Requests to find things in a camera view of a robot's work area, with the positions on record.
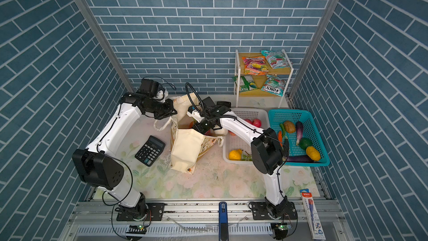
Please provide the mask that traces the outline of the green snack bag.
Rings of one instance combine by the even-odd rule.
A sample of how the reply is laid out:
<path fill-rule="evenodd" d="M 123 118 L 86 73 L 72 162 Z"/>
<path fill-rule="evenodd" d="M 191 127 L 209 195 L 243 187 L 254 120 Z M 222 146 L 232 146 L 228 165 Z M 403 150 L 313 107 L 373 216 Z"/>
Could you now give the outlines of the green snack bag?
<path fill-rule="evenodd" d="M 257 85 L 250 75 L 244 75 L 238 78 L 238 76 L 233 77 L 235 84 L 239 89 L 239 93 L 252 91 L 257 89 Z"/>

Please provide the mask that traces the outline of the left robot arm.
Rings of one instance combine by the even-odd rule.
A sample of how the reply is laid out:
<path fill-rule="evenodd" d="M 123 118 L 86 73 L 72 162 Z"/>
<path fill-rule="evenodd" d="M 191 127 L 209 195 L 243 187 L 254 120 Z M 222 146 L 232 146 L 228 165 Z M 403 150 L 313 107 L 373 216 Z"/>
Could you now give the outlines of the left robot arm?
<path fill-rule="evenodd" d="M 148 206 L 145 196 L 125 179 L 130 168 L 119 159 L 118 148 L 132 125 L 147 113 L 161 120 L 177 111 L 161 83 L 143 78 L 135 93 L 127 92 L 121 97 L 115 114 L 95 140 L 72 155 L 80 179 L 112 196 L 118 202 L 119 211 L 135 221 L 146 219 Z"/>

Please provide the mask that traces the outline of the pink snack bag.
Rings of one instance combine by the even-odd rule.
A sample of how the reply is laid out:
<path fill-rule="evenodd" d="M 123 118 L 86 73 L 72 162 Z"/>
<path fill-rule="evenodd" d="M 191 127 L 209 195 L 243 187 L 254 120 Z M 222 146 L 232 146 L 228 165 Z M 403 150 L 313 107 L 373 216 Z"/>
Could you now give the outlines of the pink snack bag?
<path fill-rule="evenodd" d="M 245 75 L 266 75 L 269 70 L 264 56 L 242 57 Z"/>

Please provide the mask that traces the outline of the cream floral tote bag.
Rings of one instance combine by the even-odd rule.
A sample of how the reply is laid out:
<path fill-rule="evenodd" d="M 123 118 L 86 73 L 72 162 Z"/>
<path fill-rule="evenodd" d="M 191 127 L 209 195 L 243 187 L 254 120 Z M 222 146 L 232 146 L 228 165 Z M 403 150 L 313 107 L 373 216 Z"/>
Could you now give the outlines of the cream floral tote bag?
<path fill-rule="evenodd" d="M 192 129 L 191 123 L 194 122 L 192 117 L 187 115 L 187 110 L 191 106 L 191 101 L 198 104 L 195 93 L 190 96 L 184 95 L 173 98 L 173 107 L 177 111 L 176 115 L 168 117 L 167 121 L 161 127 L 157 125 L 159 120 L 155 120 L 154 129 L 162 131 L 166 128 L 171 130 L 171 164 L 174 170 L 193 174 L 197 161 L 207 153 L 214 145 L 223 145 L 224 138 L 228 130 L 221 129 L 218 131 L 209 130 L 207 134 L 202 134 Z"/>

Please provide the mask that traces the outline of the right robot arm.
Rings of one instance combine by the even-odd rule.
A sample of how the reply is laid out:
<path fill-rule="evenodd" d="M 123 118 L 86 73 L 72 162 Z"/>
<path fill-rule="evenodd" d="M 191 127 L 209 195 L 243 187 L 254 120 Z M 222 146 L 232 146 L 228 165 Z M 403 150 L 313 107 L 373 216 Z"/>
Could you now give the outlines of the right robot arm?
<path fill-rule="evenodd" d="M 288 150 L 278 140 L 273 129 L 262 129 L 239 118 L 229 107 L 215 104 L 210 97 L 201 99 L 190 83 L 185 84 L 186 93 L 191 99 L 193 91 L 199 103 L 190 100 L 187 115 L 195 120 L 193 129 L 199 133 L 209 130 L 226 129 L 241 138 L 251 147 L 253 165 L 264 176 L 266 188 L 266 209 L 273 219 L 288 217 L 295 220 L 298 216 L 294 204 L 290 202 L 282 189 L 281 168 L 288 159 Z"/>

